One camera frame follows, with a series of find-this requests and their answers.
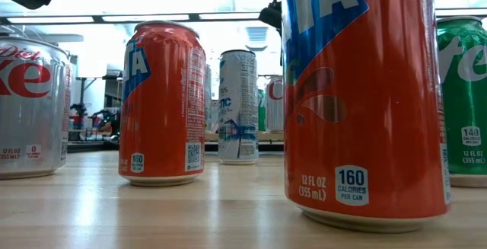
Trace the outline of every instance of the sprite can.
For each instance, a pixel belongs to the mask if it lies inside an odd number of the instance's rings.
[[[475,17],[438,21],[451,185],[487,187],[487,32]]]
[[[259,131],[265,132],[266,131],[266,94],[264,90],[259,89],[259,93],[257,95],[259,99]]]

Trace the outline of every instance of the wooden tabletop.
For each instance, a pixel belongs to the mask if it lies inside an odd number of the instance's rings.
[[[179,187],[132,187],[117,152],[68,156],[49,177],[0,181],[0,248],[487,248],[487,190],[453,189],[450,214],[408,234],[340,230],[286,200],[283,160],[219,165]]]

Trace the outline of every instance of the orange soda can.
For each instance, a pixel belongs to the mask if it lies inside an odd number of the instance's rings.
[[[146,21],[127,43],[119,174],[139,186],[191,182],[203,172],[205,52],[181,24]]]
[[[433,0],[285,0],[282,10],[287,197],[359,231],[413,231],[445,214]]]

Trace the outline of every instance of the silver soda can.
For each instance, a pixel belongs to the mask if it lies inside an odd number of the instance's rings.
[[[256,55],[246,50],[223,52],[220,58],[218,157],[224,164],[254,164],[258,101]]]
[[[284,131],[284,86],[282,76],[271,77],[266,87],[266,129],[269,132]]]
[[[1,179],[52,174],[65,164],[68,64],[51,44],[0,37]]]
[[[206,132],[212,130],[212,69],[206,65],[205,72],[205,129]]]

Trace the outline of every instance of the can lid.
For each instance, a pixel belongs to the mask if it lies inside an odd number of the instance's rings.
[[[68,55],[68,54],[66,54],[65,50],[59,48],[58,46],[55,46],[54,44],[43,42],[42,40],[33,40],[33,39],[29,39],[29,38],[24,38],[24,37],[10,37],[10,36],[1,36],[0,40],[19,40],[19,41],[28,41],[31,43],[38,43],[38,44],[42,44],[44,46],[48,46],[48,47],[57,49],[57,50],[61,51],[63,54],[65,54],[66,56]]]
[[[251,53],[253,54],[254,56],[256,55],[254,52],[252,51],[249,51],[249,50],[244,50],[244,49],[232,49],[232,50],[227,50],[227,51],[224,51],[220,56],[222,56],[223,54],[226,54],[226,53],[230,53],[230,52],[247,52],[247,53]]]
[[[460,20],[471,20],[471,21],[482,22],[482,19],[481,18],[474,17],[474,16],[455,16],[455,17],[448,17],[448,18],[439,19],[436,22],[439,24],[439,23],[446,22],[446,21],[460,21]]]
[[[196,35],[196,37],[199,38],[198,32],[196,32],[194,29],[192,29],[191,27],[188,27],[188,26],[186,26],[184,24],[177,23],[175,21],[143,21],[140,24],[137,24],[135,26],[134,32],[137,30],[137,28],[142,27],[142,26],[145,26],[145,25],[149,25],[149,24],[170,24],[170,25],[176,25],[178,27],[182,27],[182,28],[185,28],[185,29],[193,32]]]

